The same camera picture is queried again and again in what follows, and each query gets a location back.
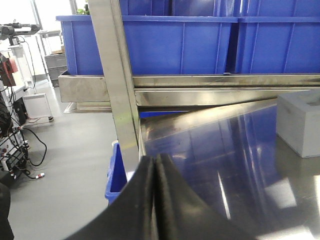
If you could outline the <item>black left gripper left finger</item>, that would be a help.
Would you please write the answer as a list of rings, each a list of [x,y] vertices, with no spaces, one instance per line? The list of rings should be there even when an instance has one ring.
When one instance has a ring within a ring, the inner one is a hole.
[[[155,163],[143,156],[119,196],[68,240],[151,240]]]

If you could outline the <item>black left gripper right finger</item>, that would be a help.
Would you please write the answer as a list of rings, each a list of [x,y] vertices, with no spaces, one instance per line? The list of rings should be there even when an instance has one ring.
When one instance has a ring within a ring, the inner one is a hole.
[[[254,239],[208,206],[165,153],[155,158],[155,215],[161,240]]]

